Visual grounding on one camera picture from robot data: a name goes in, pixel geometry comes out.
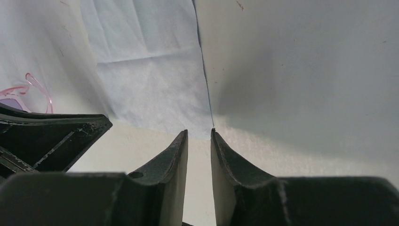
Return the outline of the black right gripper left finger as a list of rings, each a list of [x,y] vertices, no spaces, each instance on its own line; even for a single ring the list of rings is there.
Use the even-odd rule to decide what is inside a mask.
[[[188,131],[125,173],[18,173],[0,187],[3,226],[180,226]]]

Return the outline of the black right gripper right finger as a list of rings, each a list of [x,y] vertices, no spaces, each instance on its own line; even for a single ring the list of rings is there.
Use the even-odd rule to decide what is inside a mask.
[[[396,226],[399,192],[380,177],[276,177],[211,131],[219,226]]]

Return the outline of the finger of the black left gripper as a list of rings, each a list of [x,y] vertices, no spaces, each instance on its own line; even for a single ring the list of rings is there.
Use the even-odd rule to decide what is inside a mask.
[[[103,114],[28,113],[0,105],[0,178],[66,172],[110,128]]]

